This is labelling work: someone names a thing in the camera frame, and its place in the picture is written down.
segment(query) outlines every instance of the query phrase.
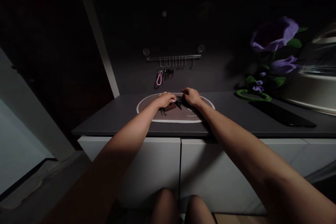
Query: smartphone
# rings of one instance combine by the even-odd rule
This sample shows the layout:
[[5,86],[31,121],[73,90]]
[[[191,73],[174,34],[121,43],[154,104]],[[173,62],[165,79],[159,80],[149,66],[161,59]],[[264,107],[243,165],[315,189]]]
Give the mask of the smartphone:
[[269,115],[273,119],[277,120],[279,123],[291,127],[307,127],[314,128],[317,125],[303,117],[300,117],[288,110],[281,108],[273,103],[268,101],[250,101],[249,102],[253,107],[264,112],[266,115]]

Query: countertop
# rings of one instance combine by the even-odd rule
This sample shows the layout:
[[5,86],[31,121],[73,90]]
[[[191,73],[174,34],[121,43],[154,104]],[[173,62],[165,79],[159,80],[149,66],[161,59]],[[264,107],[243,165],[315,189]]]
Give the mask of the countertop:
[[[72,130],[72,133],[113,136],[136,116],[138,103],[149,95],[151,94],[120,95]],[[258,138],[336,138],[336,117],[330,115],[272,99],[272,103],[317,124],[316,128],[289,127],[236,97],[234,92],[209,92],[200,95],[209,99],[217,111]],[[152,122],[147,136],[197,138],[212,136],[212,133],[206,122],[194,124]]]

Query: pink lanyard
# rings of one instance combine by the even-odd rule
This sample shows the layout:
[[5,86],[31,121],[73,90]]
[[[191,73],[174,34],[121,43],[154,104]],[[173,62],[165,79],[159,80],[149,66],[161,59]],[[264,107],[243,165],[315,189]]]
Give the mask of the pink lanyard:
[[162,84],[162,70],[163,70],[163,66],[159,66],[158,73],[157,73],[157,79],[156,79],[156,84],[158,86]]

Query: forearm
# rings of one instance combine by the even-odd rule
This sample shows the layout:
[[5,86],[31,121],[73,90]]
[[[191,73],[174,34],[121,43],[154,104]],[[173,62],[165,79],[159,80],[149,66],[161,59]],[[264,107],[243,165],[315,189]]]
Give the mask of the forearm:
[[157,110],[156,103],[151,103],[129,121],[43,223],[105,223],[127,168],[141,148]]
[[205,103],[198,109],[270,215],[296,223],[333,223],[336,206],[258,138]]

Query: green ring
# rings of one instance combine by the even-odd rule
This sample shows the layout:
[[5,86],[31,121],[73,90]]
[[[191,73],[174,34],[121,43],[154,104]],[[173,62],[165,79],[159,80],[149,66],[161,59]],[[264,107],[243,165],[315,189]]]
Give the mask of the green ring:
[[[264,99],[258,99],[258,98],[252,98],[252,97],[248,97],[248,96],[244,96],[242,95],[241,93],[249,93],[249,94],[252,94],[252,95],[258,95],[258,96],[261,96],[261,97],[264,97]],[[248,100],[248,101],[252,101],[252,102],[268,102],[270,100],[272,100],[272,98],[268,95],[268,94],[265,94],[263,92],[255,92],[255,91],[251,91],[251,90],[248,90],[248,89],[240,89],[236,92],[237,96],[239,98],[242,98],[244,100]]]

